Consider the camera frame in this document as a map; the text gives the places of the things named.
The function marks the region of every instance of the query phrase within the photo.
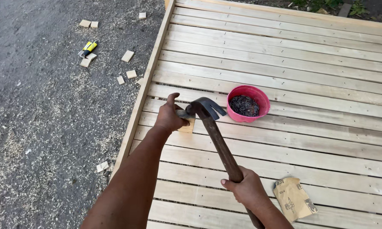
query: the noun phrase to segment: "hand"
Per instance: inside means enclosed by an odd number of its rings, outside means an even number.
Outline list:
[[[168,96],[167,102],[160,107],[156,123],[154,127],[163,127],[169,133],[178,130],[183,126],[189,126],[190,123],[177,116],[175,110],[183,110],[177,104],[174,104],[174,99],[179,96],[179,93],[173,93]]]
[[[239,166],[239,168],[243,173],[243,181],[234,183],[230,180],[222,179],[222,186],[227,190],[231,190],[236,200],[251,211],[264,210],[271,207],[273,203],[267,196],[259,175],[243,166]]]

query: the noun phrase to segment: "wooden frame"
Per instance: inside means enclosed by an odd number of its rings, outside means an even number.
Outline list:
[[[165,3],[112,176],[170,93],[180,93],[183,108],[203,96],[225,107],[232,88],[249,84],[269,97],[269,113],[217,124],[237,163],[262,177],[279,209],[274,182],[301,179],[319,211],[293,226],[382,229],[382,23],[222,0]],[[173,132],[148,228],[252,229],[222,189],[223,167],[198,117],[192,130]]]

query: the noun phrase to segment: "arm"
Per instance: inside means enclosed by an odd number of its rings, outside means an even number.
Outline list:
[[[266,229],[293,229],[290,222],[277,207],[270,201],[259,175],[242,166],[243,181],[234,183],[222,179],[221,184],[231,190],[239,203],[250,209],[264,224]]]
[[[179,118],[174,104],[179,93],[168,96],[157,121],[143,141],[122,163],[88,212],[81,229],[146,228],[161,151],[171,133],[189,122]]]

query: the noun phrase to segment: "hammer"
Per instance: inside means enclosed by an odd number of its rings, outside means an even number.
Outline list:
[[[212,142],[217,149],[219,157],[224,164],[226,172],[229,175],[229,180],[240,183],[243,180],[243,173],[239,169],[238,164],[236,163],[232,153],[230,152],[228,146],[225,143],[224,137],[222,137],[221,132],[219,131],[218,126],[216,125],[215,120],[219,119],[218,114],[215,110],[222,116],[226,115],[226,112],[220,107],[217,103],[212,101],[209,98],[201,97],[188,105],[185,110],[176,110],[178,117],[183,119],[189,119],[190,117],[195,117],[195,114],[198,114],[199,118],[204,123],[206,131],[211,137]],[[253,214],[252,211],[247,209],[247,213],[250,216],[250,219],[253,225],[258,229],[265,229],[265,226],[262,222]]]

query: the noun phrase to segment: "pink bowl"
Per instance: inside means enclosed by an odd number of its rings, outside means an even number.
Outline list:
[[[254,101],[259,105],[259,116],[257,117],[247,117],[234,112],[229,106],[229,100],[237,95],[245,95],[254,99]],[[226,107],[229,117],[231,117],[236,122],[248,122],[251,123],[254,120],[265,116],[270,110],[270,101],[267,95],[260,90],[259,88],[248,86],[248,85],[240,85],[232,89],[232,91],[228,94],[228,106]]]

